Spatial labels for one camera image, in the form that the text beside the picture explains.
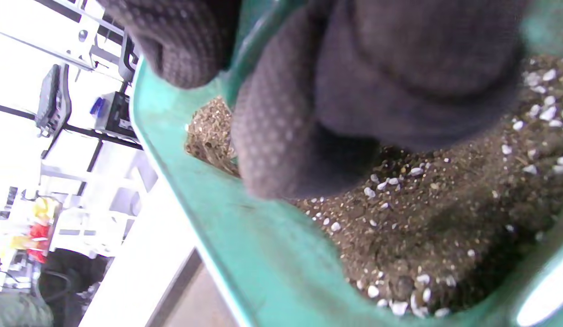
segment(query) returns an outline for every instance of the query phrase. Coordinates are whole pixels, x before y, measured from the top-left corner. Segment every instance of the soil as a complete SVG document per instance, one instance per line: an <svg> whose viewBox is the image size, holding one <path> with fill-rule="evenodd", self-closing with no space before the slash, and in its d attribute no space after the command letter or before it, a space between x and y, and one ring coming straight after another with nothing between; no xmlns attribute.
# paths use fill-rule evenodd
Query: soil
<svg viewBox="0 0 563 327"><path fill-rule="evenodd" d="M223 99L213 99L196 111L186 131L187 153L233 176L240 176L231 161L236 157L231 146L231 112Z"/></svg>
<svg viewBox="0 0 563 327"><path fill-rule="evenodd" d="M294 203L363 296L397 315L443 317L483 300L542 241L563 209L563 59L528 59L523 80L518 108L482 137L428 154L384 148L359 188ZM210 139L230 165L230 122L216 122L230 115L211 105L193 133L220 126L211 131L223 143L194 139ZM206 146L195 149L212 164Z"/></svg>

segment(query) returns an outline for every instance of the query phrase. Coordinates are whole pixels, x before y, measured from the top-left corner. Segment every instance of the green container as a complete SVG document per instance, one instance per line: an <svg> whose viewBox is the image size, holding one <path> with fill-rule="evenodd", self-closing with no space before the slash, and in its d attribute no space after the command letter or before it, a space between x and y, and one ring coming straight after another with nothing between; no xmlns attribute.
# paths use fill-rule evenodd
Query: green container
<svg viewBox="0 0 563 327"><path fill-rule="evenodd" d="M298 209L276 201L260 201L244 191L241 181L189 156L184 150L185 125L210 99L222 95L232 104L253 68L261 48L302 0L244 0L238 44L231 69L209 85L184 91L158 78L143 60L136 74L132 122L139 139L171 185L198 236L198 250L240 325L260 327L516 327L518 315L534 290L563 275L563 219L546 242L522 263L504 285L471 310L444 319L398 318L378 308L344 281L336 248L314 222ZM549 30L544 19L531 20L528 31ZM532 34L534 46L563 45L545 33ZM558 303L545 298L531 303L551 312ZM523 313L531 314L527 309ZM563 306L536 326L563 327Z"/></svg>

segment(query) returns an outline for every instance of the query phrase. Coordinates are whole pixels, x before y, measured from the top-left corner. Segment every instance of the black chair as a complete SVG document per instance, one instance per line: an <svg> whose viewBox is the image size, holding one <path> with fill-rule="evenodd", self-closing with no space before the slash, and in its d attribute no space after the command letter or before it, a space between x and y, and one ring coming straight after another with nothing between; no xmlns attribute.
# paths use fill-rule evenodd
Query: black chair
<svg viewBox="0 0 563 327"><path fill-rule="evenodd" d="M118 62L118 71L124 81L132 83L137 65L138 54L136 53L136 46L130 36L128 36L128 33L124 31L122 53L120 55L120 61Z"/></svg>
<svg viewBox="0 0 563 327"><path fill-rule="evenodd" d="M43 79L35 124L41 136L52 139L48 149L41 153L41 159L47 157L71 117L68 78L69 65L55 64Z"/></svg>

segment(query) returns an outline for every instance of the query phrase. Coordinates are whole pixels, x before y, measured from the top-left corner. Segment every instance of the dotted grip glove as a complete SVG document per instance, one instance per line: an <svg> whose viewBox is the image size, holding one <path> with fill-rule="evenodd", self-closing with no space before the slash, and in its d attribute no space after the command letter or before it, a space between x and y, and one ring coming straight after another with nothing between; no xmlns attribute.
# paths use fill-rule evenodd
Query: dotted grip glove
<svg viewBox="0 0 563 327"><path fill-rule="evenodd" d="M100 0L184 89L226 68L240 0ZM513 107L528 0L310 0L240 89L232 141L248 192L333 195L380 146L449 147Z"/></svg>

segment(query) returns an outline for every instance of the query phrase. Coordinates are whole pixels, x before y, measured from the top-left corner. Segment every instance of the blue object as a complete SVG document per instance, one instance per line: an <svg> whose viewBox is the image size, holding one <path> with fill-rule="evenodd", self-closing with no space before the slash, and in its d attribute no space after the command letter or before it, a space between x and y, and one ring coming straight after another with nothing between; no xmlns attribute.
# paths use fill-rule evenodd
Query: blue object
<svg viewBox="0 0 563 327"><path fill-rule="evenodd" d="M90 110L90 114L92 116L101 117L101 115L103 114L104 105L105 105L105 99L99 97L94 103L94 105L92 106L92 109Z"/></svg>

